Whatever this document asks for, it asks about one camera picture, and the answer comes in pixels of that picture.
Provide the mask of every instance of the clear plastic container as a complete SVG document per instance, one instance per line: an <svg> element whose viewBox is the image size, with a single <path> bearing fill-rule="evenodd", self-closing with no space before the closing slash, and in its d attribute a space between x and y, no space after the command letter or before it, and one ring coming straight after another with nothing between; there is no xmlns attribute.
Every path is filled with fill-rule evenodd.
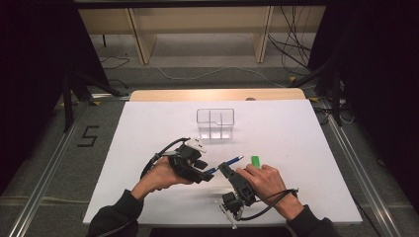
<svg viewBox="0 0 419 237"><path fill-rule="evenodd" d="M231 139L234 128L234 109L199 109L197 124L200 139Z"/></svg>

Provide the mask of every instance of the white table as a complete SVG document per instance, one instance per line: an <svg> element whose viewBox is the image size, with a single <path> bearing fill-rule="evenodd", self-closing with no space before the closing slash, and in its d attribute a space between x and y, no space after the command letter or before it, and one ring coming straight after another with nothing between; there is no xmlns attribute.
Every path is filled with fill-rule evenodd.
<svg viewBox="0 0 419 237"><path fill-rule="evenodd" d="M92 200L83 220L90 223L99 208L115 203L124 189L131 189L155 152L180 137L198 135L197 109L234 109L232 139L203 140L208 150L203 160L210 167L235 156L245 158L232 169L258 155L262 163L280 169L288 188L299 188L298 197L318 218L335 223L360 223L362 218L349 194L318 120L307 100L225 102L129 102L110 147ZM175 186L145 199L139 223L165 227L230 226L215 203L231 190L221 173L199 185ZM265 207L255 203L243 216ZM274 210L238 226L282 225Z"/></svg>

